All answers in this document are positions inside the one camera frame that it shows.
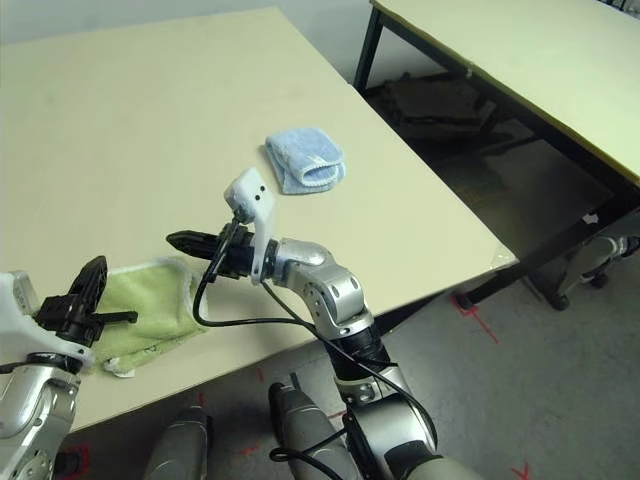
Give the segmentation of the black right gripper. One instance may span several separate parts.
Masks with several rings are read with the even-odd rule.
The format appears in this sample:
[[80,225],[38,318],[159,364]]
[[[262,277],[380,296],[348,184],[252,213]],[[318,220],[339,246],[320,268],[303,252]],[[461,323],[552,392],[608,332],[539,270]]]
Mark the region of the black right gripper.
[[[238,280],[249,277],[254,259],[252,244],[254,233],[248,227],[240,225],[229,240],[224,258],[207,281],[213,283],[217,277]],[[194,230],[181,230],[166,236],[166,241],[175,249],[189,257],[211,260],[217,251],[218,236]]]

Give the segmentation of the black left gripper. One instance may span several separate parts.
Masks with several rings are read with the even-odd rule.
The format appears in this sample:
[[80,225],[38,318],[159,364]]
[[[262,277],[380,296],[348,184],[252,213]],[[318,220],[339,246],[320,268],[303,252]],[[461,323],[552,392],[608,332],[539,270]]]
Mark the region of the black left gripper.
[[101,323],[136,323],[136,311],[96,313],[107,283],[104,255],[87,262],[71,284],[68,295],[47,297],[35,316],[44,330],[63,340],[91,347],[102,333]]

